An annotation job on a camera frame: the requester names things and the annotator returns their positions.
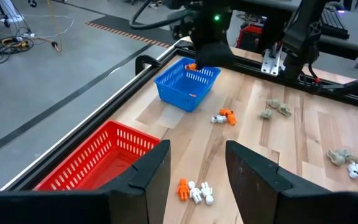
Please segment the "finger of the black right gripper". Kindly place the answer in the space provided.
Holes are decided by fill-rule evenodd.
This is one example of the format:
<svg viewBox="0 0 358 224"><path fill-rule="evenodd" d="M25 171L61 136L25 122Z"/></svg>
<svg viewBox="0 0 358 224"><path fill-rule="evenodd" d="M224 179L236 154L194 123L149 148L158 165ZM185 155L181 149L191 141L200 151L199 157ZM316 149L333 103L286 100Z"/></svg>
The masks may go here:
<svg viewBox="0 0 358 224"><path fill-rule="evenodd" d="M214 65L214 49L211 47L199 48L196 51L196 68L212 67Z"/></svg>
<svg viewBox="0 0 358 224"><path fill-rule="evenodd" d="M229 46L220 46L215 53L215 66L227 67L233 64L234 54Z"/></svg>

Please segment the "silver mounting bracket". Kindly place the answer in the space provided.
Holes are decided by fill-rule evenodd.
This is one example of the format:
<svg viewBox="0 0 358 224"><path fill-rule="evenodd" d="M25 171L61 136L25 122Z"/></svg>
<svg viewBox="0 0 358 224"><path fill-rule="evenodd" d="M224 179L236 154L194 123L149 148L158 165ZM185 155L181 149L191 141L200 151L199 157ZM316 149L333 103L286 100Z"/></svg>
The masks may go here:
<svg viewBox="0 0 358 224"><path fill-rule="evenodd" d="M281 47L272 47L271 49L266 49L263 54L262 66L260 71L273 77L278 76L280 71L281 53Z"/></svg>

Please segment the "red plastic basket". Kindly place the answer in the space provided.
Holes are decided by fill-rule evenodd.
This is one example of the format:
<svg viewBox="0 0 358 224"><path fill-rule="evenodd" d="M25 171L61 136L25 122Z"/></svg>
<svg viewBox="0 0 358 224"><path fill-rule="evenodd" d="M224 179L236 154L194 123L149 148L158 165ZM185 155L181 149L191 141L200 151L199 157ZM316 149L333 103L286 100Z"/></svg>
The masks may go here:
<svg viewBox="0 0 358 224"><path fill-rule="evenodd" d="M78 146L35 190L93 190L119 176L160 143L158 138L107 121Z"/></svg>

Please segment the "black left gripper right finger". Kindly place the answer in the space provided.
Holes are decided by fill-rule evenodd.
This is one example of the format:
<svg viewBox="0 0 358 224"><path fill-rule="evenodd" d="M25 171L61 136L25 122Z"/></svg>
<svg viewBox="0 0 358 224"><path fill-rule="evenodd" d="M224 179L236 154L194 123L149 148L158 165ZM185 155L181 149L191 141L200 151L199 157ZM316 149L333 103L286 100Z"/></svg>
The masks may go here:
<svg viewBox="0 0 358 224"><path fill-rule="evenodd" d="M244 224L358 224L358 192L332 192L236 141L225 157Z"/></svg>

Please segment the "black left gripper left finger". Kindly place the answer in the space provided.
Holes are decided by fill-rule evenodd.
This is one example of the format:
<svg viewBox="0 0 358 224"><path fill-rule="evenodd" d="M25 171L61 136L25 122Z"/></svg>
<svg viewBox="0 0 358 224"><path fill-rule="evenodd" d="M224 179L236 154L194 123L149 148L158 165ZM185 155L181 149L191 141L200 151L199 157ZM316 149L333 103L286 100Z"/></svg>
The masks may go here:
<svg viewBox="0 0 358 224"><path fill-rule="evenodd" d="M2 191L0 224L162 224L170 165L163 140L96 190Z"/></svg>

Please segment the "red black equipment case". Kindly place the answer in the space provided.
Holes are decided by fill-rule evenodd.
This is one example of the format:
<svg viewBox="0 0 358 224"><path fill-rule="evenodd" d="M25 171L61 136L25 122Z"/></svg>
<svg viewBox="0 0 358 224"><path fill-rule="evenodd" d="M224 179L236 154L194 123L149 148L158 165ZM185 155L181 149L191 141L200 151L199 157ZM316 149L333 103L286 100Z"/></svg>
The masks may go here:
<svg viewBox="0 0 358 224"><path fill-rule="evenodd" d="M250 52L257 52L262 29L263 25L260 24L251 23L243 25L236 40L236 47Z"/></svg>

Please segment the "black table clamp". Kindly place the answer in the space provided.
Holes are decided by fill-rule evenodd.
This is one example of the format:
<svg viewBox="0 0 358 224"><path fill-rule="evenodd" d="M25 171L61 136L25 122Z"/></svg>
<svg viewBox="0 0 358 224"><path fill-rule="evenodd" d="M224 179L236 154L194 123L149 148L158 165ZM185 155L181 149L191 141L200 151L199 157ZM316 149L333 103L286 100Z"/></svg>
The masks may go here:
<svg viewBox="0 0 358 224"><path fill-rule="evenodd" d="M159 60L149 55L139 55L135 59L135 76L137 76L141 71L143 71L146 65L151 65L152 67L160 67L161 63Z"/></svg>

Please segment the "white wheeled cart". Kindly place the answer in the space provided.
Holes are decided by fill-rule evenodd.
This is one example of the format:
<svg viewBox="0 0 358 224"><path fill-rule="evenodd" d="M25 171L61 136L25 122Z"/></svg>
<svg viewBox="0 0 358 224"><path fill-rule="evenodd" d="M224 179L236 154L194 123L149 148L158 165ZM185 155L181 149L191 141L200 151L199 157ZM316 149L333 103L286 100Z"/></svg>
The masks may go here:
<svg viewBox="0 0 358 224"><path fill-rule="evenodd" d="M11 0L0 0L0 12L4 16L1 22L3 22L6 27L10 27L11 23L20 23L23 21L23 17L19 14L19 11L15 8Z"/></svg>

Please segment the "blue plastic basket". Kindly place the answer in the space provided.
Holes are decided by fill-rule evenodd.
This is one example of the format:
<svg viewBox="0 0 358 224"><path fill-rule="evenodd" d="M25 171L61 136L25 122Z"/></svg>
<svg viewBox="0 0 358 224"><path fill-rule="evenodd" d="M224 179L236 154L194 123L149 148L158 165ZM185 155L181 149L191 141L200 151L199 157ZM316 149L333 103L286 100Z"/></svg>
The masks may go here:
<svg viewBox="0 0 358 224"><path fill-rule="evenodd" d="M161 100L187 112L195 110L221 73L218 67L185 70L185 65L194 62L191 58L183 57L154 80Z"/></svg>

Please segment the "black aluminium table frame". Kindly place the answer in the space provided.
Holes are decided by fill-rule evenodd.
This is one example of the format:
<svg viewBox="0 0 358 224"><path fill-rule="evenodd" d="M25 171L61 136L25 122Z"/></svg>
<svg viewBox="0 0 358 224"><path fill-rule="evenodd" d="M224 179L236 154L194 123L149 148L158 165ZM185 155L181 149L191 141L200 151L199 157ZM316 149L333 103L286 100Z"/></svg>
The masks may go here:
<svg viewBox="0 0 358 224"><path fill-rule="evenodd" d="M259 73L260 58L235 50L235 62L222 70L212 91L193 112L187 113L158 99L153 78L158 67L148 67L113 94L77 127L17 174L5 190L28 189L38 184L55 163L107 119L113 119L172 144L172 172L212 181L223 169L218 154L223 141L232 139L271 158L283 168L331 190L358 190L358 178L349 177L358 159L358 94L346 99L334 93L311 95L303 85L276 84ZM266 101L277 99L291 109L286 117ZM230 109L236 125L212 123L221 108ZM259 115L271 109L270 119ZM326 153L348 149L353 157L334 165Z"/></svg>

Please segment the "backlit computer keyboard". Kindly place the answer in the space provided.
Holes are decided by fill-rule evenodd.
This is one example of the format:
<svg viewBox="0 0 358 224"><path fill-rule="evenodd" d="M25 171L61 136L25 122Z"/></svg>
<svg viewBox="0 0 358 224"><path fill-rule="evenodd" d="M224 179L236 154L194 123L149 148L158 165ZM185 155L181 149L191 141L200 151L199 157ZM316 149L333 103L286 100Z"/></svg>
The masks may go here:
<svg viewBox="0 0 358 224"><path fill-rule="evenodd" d="M347 40L349 38L348 29L344 25L340 12L334 6L326 6L322 12L321 32L324 35Z"/></svg>

